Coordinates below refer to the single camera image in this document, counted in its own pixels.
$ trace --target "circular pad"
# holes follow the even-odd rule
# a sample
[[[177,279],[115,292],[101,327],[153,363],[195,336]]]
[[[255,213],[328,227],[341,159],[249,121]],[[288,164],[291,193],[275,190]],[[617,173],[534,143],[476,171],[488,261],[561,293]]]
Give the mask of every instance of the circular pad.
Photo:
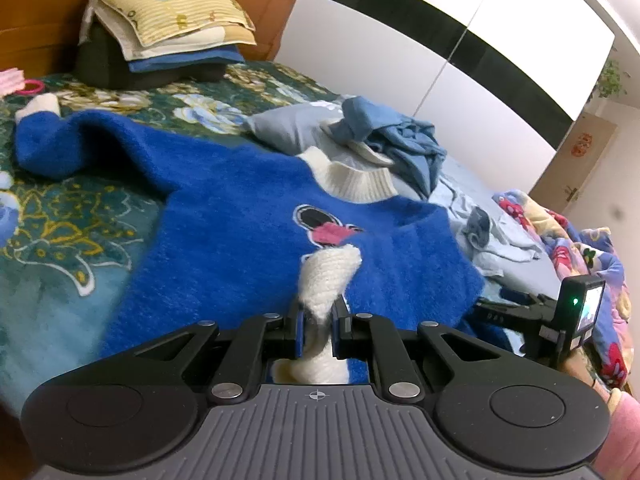
[[[521,428],[544,428],[564,415],[564,402],[538,386],[507,386],[491,396],[491,409],[505,422]]]
[[[66,409],[76,422],[94,428],[118,426],[136,416],[142,396],[133,388],[104,384],[81,390],[69,399]]]
[[[176,386],[43,384],[22,410],[40,462],[76,474],[112,474],[169,453],[193,431],[198,405]]]

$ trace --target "cartoon face patch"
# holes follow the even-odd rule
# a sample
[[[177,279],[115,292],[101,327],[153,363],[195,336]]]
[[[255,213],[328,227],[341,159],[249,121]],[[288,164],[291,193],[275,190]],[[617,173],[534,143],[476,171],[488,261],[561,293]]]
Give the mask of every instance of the cartoon face patch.
[[[293,211],[293,221],[306,230],[309,241],[320,249],[337,247],[345,238],[363,232],[363,229],[353,224],[344,225],[332,214],[308,204],[299,205]]]

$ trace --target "crosshair logo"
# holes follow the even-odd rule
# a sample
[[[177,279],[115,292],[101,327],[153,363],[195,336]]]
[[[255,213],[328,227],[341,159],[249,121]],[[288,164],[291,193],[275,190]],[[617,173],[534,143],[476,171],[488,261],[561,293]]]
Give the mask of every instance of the crosshair logo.
[[[310,399],[315,400],[316,402],[318,402],[318,400],[322,400],[325,397],[328,397],[328,395],[324,392],[321,392],[319,390],[316,390],[314,392],[311,392],[310,394],[308,394],[308,396]]]

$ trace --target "camera screen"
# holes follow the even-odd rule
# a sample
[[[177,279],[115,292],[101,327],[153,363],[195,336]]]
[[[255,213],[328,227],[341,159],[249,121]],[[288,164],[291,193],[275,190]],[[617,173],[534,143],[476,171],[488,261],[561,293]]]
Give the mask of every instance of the camera screen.
[[[587,290],[576,332],[580,332],[581,330],[588,328],[596,320],[596,313],[598,311],[598,305],[600,304],[602,289],[603,287],[597,286],[596,288],[590,288]]]

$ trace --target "white collar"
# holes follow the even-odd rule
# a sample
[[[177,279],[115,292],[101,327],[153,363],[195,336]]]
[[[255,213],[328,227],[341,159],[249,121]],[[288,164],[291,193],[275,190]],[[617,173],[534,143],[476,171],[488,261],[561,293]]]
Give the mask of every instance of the white collar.
[[[328,194],[347,202],[367,204],[396,196],[398,192],[387,168],[356,170],[342,162],[332,162],[315,146],[298,155],[311,169],[314,179]]]

